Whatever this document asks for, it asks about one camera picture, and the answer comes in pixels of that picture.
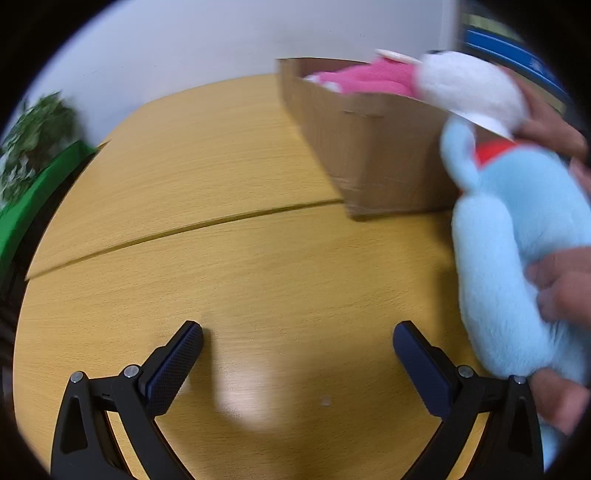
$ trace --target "wooden table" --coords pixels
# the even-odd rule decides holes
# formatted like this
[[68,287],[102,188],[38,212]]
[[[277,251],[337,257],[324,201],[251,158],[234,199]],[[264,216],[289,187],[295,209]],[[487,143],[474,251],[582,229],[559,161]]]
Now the wooden table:
[[[43,268],[22,307],[14,365],[19,427],[47,466],[69,375],[113,375],[141,363],[187,319],[206,329],[206,345],[157,423],[197,479],[400,478],[438,422],[392,351],[392,328],[411,319],[452,361],[475,365],[457,309],[449,214],[354,222],[342,205],[325,205],[337,197],[290,120],[275,104],[262,105],[257,127],[255,102],[235,94],[243,85],[265,90],[272,81],[223,82],[140,109],[113,132],[52,221],[35,258]],[[202,109],[212,118],[209,134],[179,146],[181,120],[200,108],[189,99],[208,98],[201,89],[231,97],[225,109],[236,113],[228,125],[223,112]],[[175,128],[165,115],[178,119]],[[246,134],[266,125],[281,147]],[[144,148],[143,140],[156,142],[150,137],[162,147]],[[219,148],[235,155],[228,175],[221,157],[208,162],[204,153],[187,164],[175,153],[211,153],[222,140],[228,144]],[[113,173],[115,158],[128,165]],[[158,171],[168,172],[166,181]],[[109,177],[117,186],[100,202],[89,187]],[[161,205],[151,195],[168,200],[150,215],[146,204]],[[134,209],[138,221],[127,225]],[[86,243],[72,256],[58,248],[72,232],[67,219],[100,232],[94,242],[92,232],[79,232],[68,245]],[[145,478],[111,419],[132,472]]]

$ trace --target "blue plush toy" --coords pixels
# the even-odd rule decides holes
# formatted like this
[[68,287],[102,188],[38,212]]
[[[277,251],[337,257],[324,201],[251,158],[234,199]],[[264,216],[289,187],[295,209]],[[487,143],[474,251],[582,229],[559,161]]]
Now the blue plush toy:
[[[591,245],[591,208],[555,153],[504,142],[484,145],[494,154],[483,161],[472,125],[455,115],[441,136],[444,165],[464,192],[452,222],[463,323],[493,375],[550,367],[586,385],[591,333],[543,321],[524,270],[554,251]],[[543,422],[541,432],[547,468],[564,436]]]

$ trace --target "potted plant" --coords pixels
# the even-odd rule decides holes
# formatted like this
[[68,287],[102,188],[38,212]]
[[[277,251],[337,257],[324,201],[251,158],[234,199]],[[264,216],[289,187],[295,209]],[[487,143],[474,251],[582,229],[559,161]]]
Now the potted plant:
[[23,102],[21,116],[0,145],[0,157],[5,156],[0,174],[3,203],[17,202],[78,131],[75,110],[58,92],[42,97],[30,108]]

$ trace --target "green planter box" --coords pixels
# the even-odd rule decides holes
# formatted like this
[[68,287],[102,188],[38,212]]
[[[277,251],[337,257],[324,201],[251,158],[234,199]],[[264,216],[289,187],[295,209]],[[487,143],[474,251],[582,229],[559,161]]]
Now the green planter box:
[[0,283],[35,215],[66,177],[95,151],[80,140],[74,142],[41,172],[18,202],[0,212]]

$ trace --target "cardboard box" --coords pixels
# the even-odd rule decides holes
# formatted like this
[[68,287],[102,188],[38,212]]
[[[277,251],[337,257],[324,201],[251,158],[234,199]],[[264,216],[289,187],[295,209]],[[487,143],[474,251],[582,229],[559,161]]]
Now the cardboard box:
[[[449,112],[387,93],[340,95],[303,80],[362,64],[335,59],[281,59],[283,101],[356,219],[451,208],[458,190],[439,155]],[[479,140],[497,136],[477,128]]]

